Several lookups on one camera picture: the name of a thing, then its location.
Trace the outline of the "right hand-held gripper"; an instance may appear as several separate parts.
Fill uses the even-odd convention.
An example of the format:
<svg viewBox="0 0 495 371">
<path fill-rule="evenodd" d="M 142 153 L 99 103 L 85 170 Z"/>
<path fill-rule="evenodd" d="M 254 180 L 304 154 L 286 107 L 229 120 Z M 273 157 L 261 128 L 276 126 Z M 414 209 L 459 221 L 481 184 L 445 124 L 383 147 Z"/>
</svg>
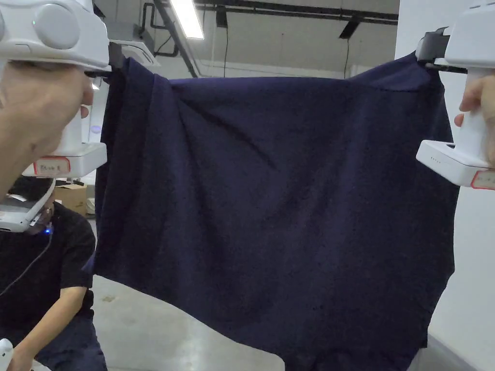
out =
<svg viewBox="0 0 495 371">
<path fill-rule="evenodd" d="M 476 0 L 452 27 L 428 32 L 416 49 L 417 61 L 429 69 L 464 73 L 471 82 L 494 73 L 495 5 Z M 424 140 L 416 159 L 453 184 L 493 190 L 494 166 L 488 159 L 489 128 L 480 111 L 465 115 L 454 143 Z"/>
</svg>

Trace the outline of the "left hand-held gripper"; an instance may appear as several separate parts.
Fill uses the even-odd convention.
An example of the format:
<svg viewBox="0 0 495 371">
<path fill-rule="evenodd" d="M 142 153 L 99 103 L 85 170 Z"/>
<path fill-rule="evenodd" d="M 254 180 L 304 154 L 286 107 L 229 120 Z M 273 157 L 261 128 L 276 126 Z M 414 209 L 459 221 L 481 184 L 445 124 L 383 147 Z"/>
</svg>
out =
<svg viewBox="0 0 495 371">
<path fill-rule="evenodd" d="M 3 0 L 0 56 L 40 67 L 75 65 L 89 77 L 107 77 L 125 61 L 108 38 L 105 23 L 89 0 Z M 80 113 L 66 126 L 52 154 L 30 165 L 24 176 L 83 177 L 107 161 L 103 143 L 86 143 Z"/>
</svg>

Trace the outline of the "person's right hand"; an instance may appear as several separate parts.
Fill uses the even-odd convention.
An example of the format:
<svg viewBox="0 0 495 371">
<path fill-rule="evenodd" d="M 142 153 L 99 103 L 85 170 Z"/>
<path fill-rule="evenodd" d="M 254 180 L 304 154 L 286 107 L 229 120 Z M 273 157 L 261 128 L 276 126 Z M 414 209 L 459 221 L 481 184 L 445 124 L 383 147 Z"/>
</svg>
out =
<svg viewBox="0 0 495 371">
<path fill-rule="evenodd" d="M 488 127 L 487 156 L 495 163 L 495 76 L 488 75 L 467 83 L 459 106 L 460 113 L 454 118 L 454 124 L 461 127 L 465 114 L 480 111 Z"/>
</svg>

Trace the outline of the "person's left hand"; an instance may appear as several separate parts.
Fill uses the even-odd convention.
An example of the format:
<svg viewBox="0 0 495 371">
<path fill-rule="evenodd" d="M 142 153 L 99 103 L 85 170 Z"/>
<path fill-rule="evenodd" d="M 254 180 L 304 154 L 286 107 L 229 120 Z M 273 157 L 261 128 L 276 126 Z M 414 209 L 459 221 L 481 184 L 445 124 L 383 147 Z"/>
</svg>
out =
<svg viewBox="0 0 495 371">
<path fill-rule="evenodd" d="M 86 117 L 91 80 L 76 66 L 8 62 L 0 82 L 0 194 L 33 162 L 53 153 L 65 127 Z"/>
</svg>

